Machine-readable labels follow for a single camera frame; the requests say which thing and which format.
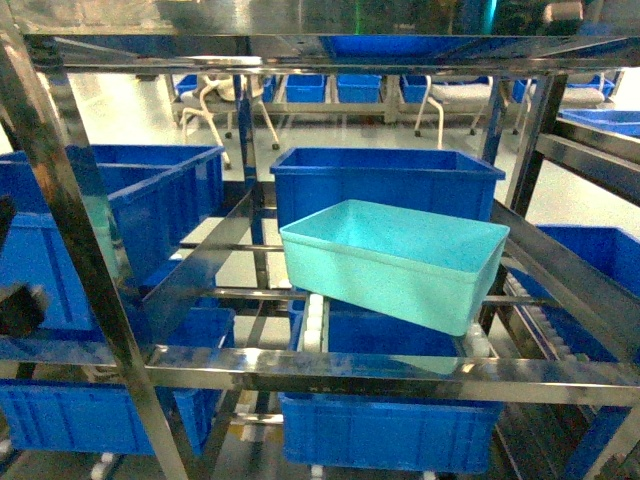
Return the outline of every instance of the white chair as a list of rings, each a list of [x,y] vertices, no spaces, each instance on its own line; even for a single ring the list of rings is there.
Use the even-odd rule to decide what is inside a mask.
[[[439,76],[436,78],[438,83],[434,83],[432,77],[427,76],[427,89],[420,105],[414,132],[416,137],[421,135],[420,123],[422,122],[424,108],[427,103],[433,105],[438,110],[438,149],[442,149],[442,136],[444,133],[443,106],[453,103],[477,105],[479,111],[474,117],[469,131],[471,135],[475,135],[475,127],[491,98],[493,78],[488,77],[487,83],[477,82],[479,77],[476,76]]]
[[[253,104],[258,105],[262,110],[265,123],[273,136],[272,148],[274,150],[278,150],[280,148],[280,140],[278,139],[278,134],[273,128],[269,113],[262,102],[262,92],[264,90],[262,77],[252,76],[251,86]],[[233,89],[233,78],[231,75],[220,75],[215,80],[209,78],[207,75],[198,77],[198,88],[193,91],[183,93],[180,96],[180,101],[185,105],[182,110],[182,118],[180,120],[182,123],[182,139],[184,143],[187,143],[187,123],[189,118],[195,116],[206,120],[211,133],[213,134],[216,145],[221,147],[224,146],[213,118],[217,113],[224,113],[225,111],[227,113],[226,137],[231,138],[232,115],[235,111],[235,106],[232,103],[235,101],[235,94]],[[227,170],[230,169],[231,161],[229,160],[229,155],[226,151],[222,154],[222,159],[224,162],[224,168]]]
[[[567,78],[567,88],[565,88],[564,94],[562,95],[562,108],[594,108],[603,103],[606,100],[603,93],[605,74],[604,72],[599,73],[598,76],[600,77],[600,82],[598,84],[598,88],[594,88],[571,86],[591,83],[594,77],[592,73],[569,75]],[[522,130],[524,130],[524,125],[527,122],[527,115],[531,111],[531,103],[533,101],[533,95],[535,93],[536,84],[533,83],[533,79],[530,78],[527,80],[527,84],[524,88],[524,95],[522,97],[522,102],[520,103],[520,109],[518,110],[516,123],[513,126],[514,135],[518,135],[521,128]],[[523,118],[522,127],[520,127],[521,118]]]

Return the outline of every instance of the gray floor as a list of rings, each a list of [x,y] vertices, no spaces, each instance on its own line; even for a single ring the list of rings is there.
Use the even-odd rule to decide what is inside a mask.
[[[74,75],[72,82],[80,104],[83,120],[92,143],[114,144],[182,144],[181,132],[173,123],[169,100],[161,82],[138,82],[127,75]],[[293,146],[368,146],[435,148],[437,132],[434,124],[423,125],[423,136],[413,135],[413,125],[399,123],[383,125],[379,119],[343,118],[342,116],[296,116],[274,118],[281,140],[281,151],[271,149],[269,132],[258,119],[256,151],[258,171],[262,179],[270,177],[269,166],[278,155]],[[222,126],[225,122],[220,117]],[[477,153],[481,135],[468,135],[467,128],[447,128],[445,148]],[[209,144],[212,137],[208,129],[198,128],[195,122],[189,129],[189,143]],[[513,170],[518,138],[505,131],[497,166],[507,173],[507,180],[500,182],[496,198],[504,200]],[[233,169],[225,172],[227,179],[242,178],[241,160],[237,138],[225,140],[225,146],[233,163]],[[4,138],[0,138],[0,153],[9,151]],[[640,237],[639,209],[605,192],[572,174],[545,164],[536,188],[529,219],[535,223],[575,223],[587,225],[619,226]],[[189,237],[202,238],[215,225],[215,220],[205,222]],[[279,236],[274,221],[265,222],[267,243],[278,243]],[[273,285],[286,278],[281,254],[269,255],[270,278]],[[253,262],[250,254],[234,253],[217,278],[218,285],[255,286]],[[251,320],[239,318],[236,336],[239,342],[246,339]],[[286,342],[286,319],[270,319],[265,328],[261,346],[279,347]],[[304,466],[286,463],[281,455],[281,437],[273,432],[262,446],[239,441],[237,429],[228,435],[214,478],[220,479],[293,479],[308,478]],[[2,478],[7,480],[42,480],[88,478],[96,455],[29,452]],[[151,480],[162,478],[153,458],[128,457],[119,469],[116,479],[136,478]],[[362,472],[344,469],[330,471],[329,478],[378,478],[417,479],[416,474],[398,472]]]

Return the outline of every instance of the light blue plastic tray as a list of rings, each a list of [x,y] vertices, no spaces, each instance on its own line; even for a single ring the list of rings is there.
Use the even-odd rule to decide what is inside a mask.
[[[296,287],[459,336],[493,283],[509,228],[347,200],[280,233]]]

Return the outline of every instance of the storage rack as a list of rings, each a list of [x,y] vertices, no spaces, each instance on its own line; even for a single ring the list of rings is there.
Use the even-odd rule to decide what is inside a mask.
[[[600,478],[617,478],[620,472],[630,471],[629,462],[640,449],[640,372],[632,364],[640,347],[640,300],[551,240],[524,216],[545,159],[640,204],[638,141],[556,121],[567,73],[640,65],[640,5],[637,0],[595,1],[586,7],[579,2],[509,0],[497,7],[487,2],[489,15],[478,17],[469,13],[476,3],[481,4],[462,0],[446,6],[412,0],[391,4],[357,0],[0,2],[0,103],[4,121],[29,156],[109,347],[106,350],[102,345],[72,341],[44,345],[37,339],[18,343],[3,338],[0,359],[19,362],[23,367],[35,363],[80,364],[119,373],[158,461],[172,480],[205,478],[212,471],[232,418],[245,423],[270,420],[260,412],[233,413],[243,390],[630,407],[626,420],[585,478],[598,478],[605,464],[605,477]],[[476,22],[476,17],[490,20],[489,27],[486,22]],[[583,22],[589,28],[578,35]],[[425,58],[336,58],[318,48],[320,36],[450,36],[451,32],[469,36],[470,42]],[[506,42],[509,45],[505,46],[504,37],[498,35],[510,36]],[[141,38],[152,55],[127,47],[127,41]],[[227,183],[228,215],[145,298],[132,283],[113,217],[104,213],[110,212],[109,205],[68,80],[70,72],[98,71],[236,75],[245,181]],[[456,370],[440,376],[431,370],[429,358],[412,359],[409,364],[386,357],[251,348],[222,350],[209,358],[202,352],[194,356],[191,349],[162,345],[203,294],[223,299],[240,313],[256,315],[248,346],[257,345],[266,315],[274,314],[277,302],[299,295],[268,289],[265,255],[280,248],[263,245],[260,222],[272,218],[275,212],[273,186],[256,178],[251,82],[243,86],[240,75],[452,71],[502,79],[494,84],[491,120],[480,153],[489,163],[495,160],[502,132],[507,80],[542,77],[509,190],[509,208],[496,202],[493,221],[511,227],[505,262],[516,261],[526,268],[621,363],[582,364],[539,357],[457,359]],[[47,88],[38,74],[46,79]],[[68,146],[84,149],[85,161],[70,162],[65,153]],[[88,211],[83,203],[87,195],[100,199],[104,208]],[[119,259],[119,269],[111,275],[92,229],[92,225],[105,221],[104,215],[111,223],[113,256]],[[247,230],[252,232],[254,245],[238,245]],[[208,289],[212,276],[237,250],[253,253],[258,289]],[[513,305],[537,301],[505,296],[504,278],[504,273],[499,275],[483,308],[487,330],[496,308],[504,313]],[[138,322],[150,326],[149,338],[134,338],[131,324]],[[534,333],[527,324],[521,325],[520,331],[529,332],[529,336],[523,340],[514,335],[514,339],[526,345]],[[22,378],[29,377],[30,371],[19,369]],[[184,435],[170,430],[154,386],[226,390],[202,459],[184,453]],[[511,466],[510,476],[533,478],[524,472],[544,462],[538,457],[525,468],[518,463],[520,459],[510,448],[502,427],[497,437]],[[553,477],[540,474],[536,478]]]

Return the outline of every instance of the blue plastic crate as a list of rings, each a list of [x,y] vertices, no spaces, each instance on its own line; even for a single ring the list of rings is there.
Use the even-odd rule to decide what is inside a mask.
[[[183,145],[92,145],[98,164],[146,165],[157,167],[178,167],[185,171],[195,170],[195,183],[181,185],[177,190],[176,202],[180,206],[184,202],[197,199],[199,220],[213,215],[222,205],[224,186],[222,182],[223,147],[183,146]],[[180,208],[176,215],[184,216],[190,212]],[[186,226],[186,232],[193,230],[192,222]]]
[[[232,310],[192,309],[174,332],[171,345],[217,348],[233,346]],[[220,391],[173,391],[158,388],[166,414],[177,404],[195,453],[211,430]],[[151,455],[153,449],[131,397],[123,386],[6,382],[0,386],[0,408],[20,450],[111,452]]]
[[[298,317],[298,328],[301,317]],[[457,356],[451,337],[383,315],[338,314],[329,350]],[[284,456],[294,463],[481,473],[488,467],[495,402],[281,394]]]
[[[327,77],[325,75],[289,75],[287,102],[323,103]]]
[[[624,231],[611,227],[577,225],[542,225],[540,229],[600,272],[640,296],[640,241]],[[518,271],[511,272],[533,296],[548,297],[549,293],[533,278]],[[578,321],[563,309],[542,307],[547,319],[573,353],[583,353],[592,360],[615,362],[617,358],[596,340]],[[628,409],[602,407],[589,430],[575,449],[563,478],[584,478],[618,427]]]
[[[505,178],[464,153],[382,148],[294,148],[271,173],[280,227],[350,199],[489,220]]]
[[[264,91],[262,92],[262,101],[265,103],[273,102],[273,95],[278,86],[278,79],[275,75],[271,75],[264,79]]]
[[[0,256],[2,283],[44,286],[51,299],[44,328],[91,330],[94,325],[84,290],[24,154],[2,159],[0,194],[11,195],[19,212]],[[197,165],[100,167],[131,266],[141,282],[200,222],[194,200]],[[99,234],[101,241],[110,241],[106,225]]]
[[[323,37],[334,58],[433,58],[471,43],[468,37],[418,35],[336,35]]]
[[[640,296],[640,241],[613,227],[541,225],[540,229],[631,293]],[[516,270],[512,274],[532,295],[550,296],[528,275]],[[595,361],[617,360],[565,310],[550,307],[542,307],[542,310],[574,353],[584,353]]]
[[[400,88],[406,103],[422,103],[427,91],[427,77],[424,75],[402,75]]]
[[[198,87],[198,77],[196,75],[187,75],[176,85],[176,92],[178,96],[183,93],[191,92]]]
[[[526,80],[516,80],[513,83],[513,90],[511,91],[511,98],[513,99],[514,102],[516,103],[522,103],[522,100],[524,98],[524,90],[525,87],[527,86],[527,81]],[[567,88],[600,88],[600,77],[599,76],[595,76],[593,77],[593,80],[591,80],[591,82],[589,83],[569,83],[567,85]],[[602,93],[604,94],[605,98],[609,98],[609,96],[611,96],[611,94],[613,93],[613,89],[615,88],[615,83],[613,83],[611,80],[605,79],[604,81],[604,87],[602,89]]]
[[[599,130],[640,137],[640,111],[634,110],[561,110],[560,117]]]
[[[377,103],[380,101],[380,75],[338,75],[338,99],[341,103]]]
[[[293,285],[456,336],[489,291],[508,232],[357,200],[280,230]]]

